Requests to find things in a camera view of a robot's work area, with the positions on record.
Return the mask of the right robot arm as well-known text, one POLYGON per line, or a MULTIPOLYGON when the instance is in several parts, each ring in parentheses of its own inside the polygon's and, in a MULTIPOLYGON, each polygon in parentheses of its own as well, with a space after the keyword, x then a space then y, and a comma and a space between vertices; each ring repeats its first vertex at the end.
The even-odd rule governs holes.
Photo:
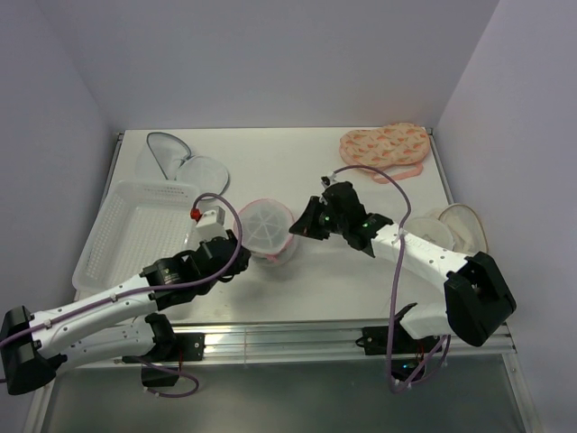
POLYGON ((369 213, 352 183, 338 182, 313 196, 290 233, 325 240, 340 235, 356 251, 390 262, 430 283, 439 303, 401 310, 390 330, 391 344, 412 350, 421 339, 455 334, 479 347, 516 311, 517 303, 498 265, 484 252, 457 253, 412 235, 390 218, 369 213))

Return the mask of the pink trimmed mesh laundry bag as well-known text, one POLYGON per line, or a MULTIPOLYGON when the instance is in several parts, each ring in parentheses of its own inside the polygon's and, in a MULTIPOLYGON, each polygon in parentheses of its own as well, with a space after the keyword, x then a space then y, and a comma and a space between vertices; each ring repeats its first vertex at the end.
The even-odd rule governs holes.
POLYGON ((240 224, 234 223, 236 236, 242 234, 243 247, 261 265, 281 266, 291 259, 298 247, 297 238, 289 232, 295 223, 292 212, 271 198, 261 198, 238 212, 240 224))

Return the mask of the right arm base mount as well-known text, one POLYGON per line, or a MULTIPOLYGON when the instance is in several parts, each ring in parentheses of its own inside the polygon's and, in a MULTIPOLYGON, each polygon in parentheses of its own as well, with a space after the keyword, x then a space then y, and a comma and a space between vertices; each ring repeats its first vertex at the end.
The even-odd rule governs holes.
MULTIPOLYGON (((355 340, 364 354, 385 355, 387 353, 388 327, 364 327, 362 334, 355 340)), ((405 358, 391 361, 391 374, 394 379, 405 381, 425 356, 435 347, 437 339, 433 336, 420 340, 413 339, 402 327, 395 327, 393 332, 393 355, 404 355, 405 358)))

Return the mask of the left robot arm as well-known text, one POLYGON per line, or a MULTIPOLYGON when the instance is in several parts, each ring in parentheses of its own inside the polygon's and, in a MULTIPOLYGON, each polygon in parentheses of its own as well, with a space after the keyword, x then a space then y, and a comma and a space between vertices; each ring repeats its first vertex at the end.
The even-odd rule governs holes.
POLYGON ((226 231, 81 301, 35 313, 24 306, 9 310, 1 326, 8 393, 36 391, 58 373, 101 360, 153 364, 171 358, 179 341, 163 310, 231 281, 247 270, 250 258, 234 233, 226 231))

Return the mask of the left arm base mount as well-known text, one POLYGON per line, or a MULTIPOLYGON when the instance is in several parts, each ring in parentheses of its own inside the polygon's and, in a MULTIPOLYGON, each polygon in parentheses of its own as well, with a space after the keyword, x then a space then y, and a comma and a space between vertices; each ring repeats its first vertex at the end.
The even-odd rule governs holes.
POLYGON ((202 361, 204 351, 203 333, 176 334, 172 343, 156 345, 146 355, 123 356, 122 363, 139 364, 142 385, 159 390, 174 387, 185 372, 185 363, 202 361))

